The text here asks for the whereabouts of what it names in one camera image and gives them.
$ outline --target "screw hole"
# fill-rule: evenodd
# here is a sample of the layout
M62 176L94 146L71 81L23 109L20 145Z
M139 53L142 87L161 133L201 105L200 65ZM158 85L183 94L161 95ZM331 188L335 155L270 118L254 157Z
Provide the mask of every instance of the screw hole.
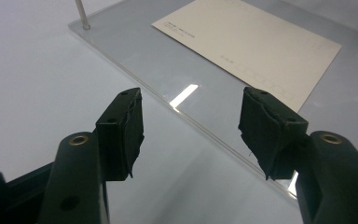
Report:
M342 140L332 134L322 134L321 135L321 138L327 142L327 143L330 143L330 144L335 144L335 145L339 145L342 143Z
M62 200L60 208L63 211L74 210L80 204L80 199L77 196L69 196Z
M89 138L86 135L79 135L79 136L72 138L69 141L69 145L80 146L80 145L87 143L88 141L89 141Z

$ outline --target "paper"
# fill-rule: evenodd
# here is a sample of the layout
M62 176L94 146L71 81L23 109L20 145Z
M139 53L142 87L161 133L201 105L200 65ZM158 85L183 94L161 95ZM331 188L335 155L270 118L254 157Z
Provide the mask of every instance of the paper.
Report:
M341 47L240 0L196 0L153 26L295 111Z

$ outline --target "metal rod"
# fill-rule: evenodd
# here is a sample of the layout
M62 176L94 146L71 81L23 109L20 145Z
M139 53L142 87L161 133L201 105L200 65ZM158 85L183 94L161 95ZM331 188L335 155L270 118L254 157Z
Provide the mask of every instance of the metal rod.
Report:
M89 22L87 21L86 12L84 11L83 8L83 3L81 2L81 0L76 0L76 5L77 5L77 9L79 10L81 22L83 23L83 29L89 30L91 27L89 25Z

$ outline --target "glass shelf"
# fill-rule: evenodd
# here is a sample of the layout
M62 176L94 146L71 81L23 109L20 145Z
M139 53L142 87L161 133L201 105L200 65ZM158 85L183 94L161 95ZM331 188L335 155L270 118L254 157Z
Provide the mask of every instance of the glass shelf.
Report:
M69 27L167 104L197 85L175 110L263 175L237 128L246 84L151 25L190 2L125 0L90 15L90 30L81 21ZM245 2L342 45L299 114L310 122L310 133L339 133L358 148L358 30L290 3L295 1ZM289 184L276 185L287 190Z

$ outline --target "cream paper card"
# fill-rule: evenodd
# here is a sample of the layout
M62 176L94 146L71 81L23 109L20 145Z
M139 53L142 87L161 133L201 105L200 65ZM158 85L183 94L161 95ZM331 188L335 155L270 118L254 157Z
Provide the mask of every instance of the cream paper card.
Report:
M240 0L196 0L153 26L295 111L341 48Z

